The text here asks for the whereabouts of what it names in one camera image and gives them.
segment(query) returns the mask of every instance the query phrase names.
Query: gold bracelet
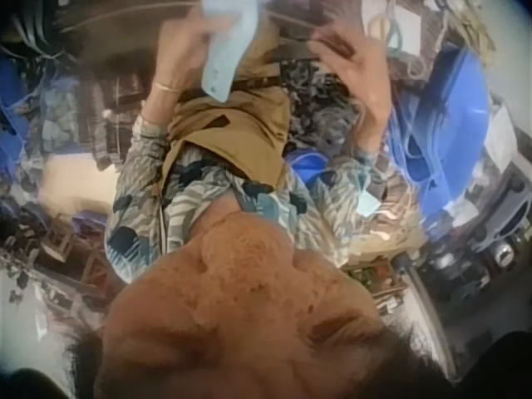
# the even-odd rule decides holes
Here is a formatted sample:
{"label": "gold bracelet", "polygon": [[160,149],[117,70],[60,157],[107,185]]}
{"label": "gold bracelet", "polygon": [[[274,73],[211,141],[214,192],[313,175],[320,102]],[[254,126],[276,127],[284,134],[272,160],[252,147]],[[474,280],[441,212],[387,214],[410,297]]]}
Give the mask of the gold bracelet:
{"label": "gold bracelet", "polygon": [[183,92],[182,90],[173,89],[170,86],[163,85],[162,83],[159,83],[158,81],[154,81],[153,85],[157,87],[158,89],[161,89],[162,91],[168,91],[169,93],[172,93],[172,94],[180,95]]}

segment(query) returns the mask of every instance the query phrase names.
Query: printed shirt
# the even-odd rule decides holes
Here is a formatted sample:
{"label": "printed shirt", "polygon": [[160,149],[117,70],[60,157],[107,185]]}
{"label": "printed shirt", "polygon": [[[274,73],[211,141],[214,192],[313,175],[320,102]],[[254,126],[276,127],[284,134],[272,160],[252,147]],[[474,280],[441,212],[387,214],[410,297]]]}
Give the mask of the printed shirt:
{"label": "printed shirt", "polygon": [[161,256],[161,211],[170,253],[186,244],[194,222],[227,190],[244,212],[283,227],[295,248],[317,251],[341,267],[356,237],[358,199],[380,179],[374,159],[354,149],[332,158],[310,188],[288,166],[283,187],[274,189],[232,174],[209,151],[188,145],[158,195],[154,186],[169,148],[166,129],[139,116],[106,229],[107,257],[127,283]]}

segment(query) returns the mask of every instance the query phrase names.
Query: sleeve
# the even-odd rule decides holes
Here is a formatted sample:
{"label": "sleeve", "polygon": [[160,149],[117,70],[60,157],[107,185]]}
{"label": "sleeve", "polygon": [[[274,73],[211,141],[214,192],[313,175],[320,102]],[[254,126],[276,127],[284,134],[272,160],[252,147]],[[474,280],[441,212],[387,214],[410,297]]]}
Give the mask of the sleeve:
{"label": "sleeve", "polygon": [[106,254],[111,266],[131,283],[160,257],[158,184],[168,150],[166,129],[139,116],[107,221]]}
{"label": "sleeve", "polygon": [[[378,154],[368,154],[358,148],[342,150],[329,161],[310,188],[310,195],[336,241],[334,263],[338,267],[348,261],[352,240],[361,225],[361,197],[373,198],[378,205],[386,187],[375,166],[377,157]],[[368,195],[370,186],[373,195]]]}

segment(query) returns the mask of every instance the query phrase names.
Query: dark hair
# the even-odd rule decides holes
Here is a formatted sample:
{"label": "dark hair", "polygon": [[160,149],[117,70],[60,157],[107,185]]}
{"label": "dark hair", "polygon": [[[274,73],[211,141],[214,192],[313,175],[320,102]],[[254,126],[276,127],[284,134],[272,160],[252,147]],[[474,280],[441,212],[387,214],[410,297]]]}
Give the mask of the dark hair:
{"label": "dark hair", "polygon": [[[384,360],[362,382],[353,394],[343,399],[447,399],[453,397],[453,386],[440,367],[427,355],[411,348],[411,335],[386,330]],[[77,399],[94,399],[94,385],[101,365],[101,338],[94,332],[84,333],[71,346],[71,374]]]}

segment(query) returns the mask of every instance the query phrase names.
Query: blue container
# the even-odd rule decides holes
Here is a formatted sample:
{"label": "blue container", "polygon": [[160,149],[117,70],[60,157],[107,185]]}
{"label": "blue container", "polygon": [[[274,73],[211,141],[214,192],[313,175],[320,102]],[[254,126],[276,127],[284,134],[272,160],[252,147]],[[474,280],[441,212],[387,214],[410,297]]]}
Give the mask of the blue container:
{"label": "blue container", "polygon": [[312,187],[314,181],[323,172],[328,163],[325,155],[311,149],[291,152],[286,157],[286,161],[308,188]]}
{"label": "blue container", "polygon": [[406,92],[396,99],[389,145],[396,164],[419,187],[425,217],[437,218],[470,183],[490,124],[489,98],[475,54],[449,46],[421,96]]}

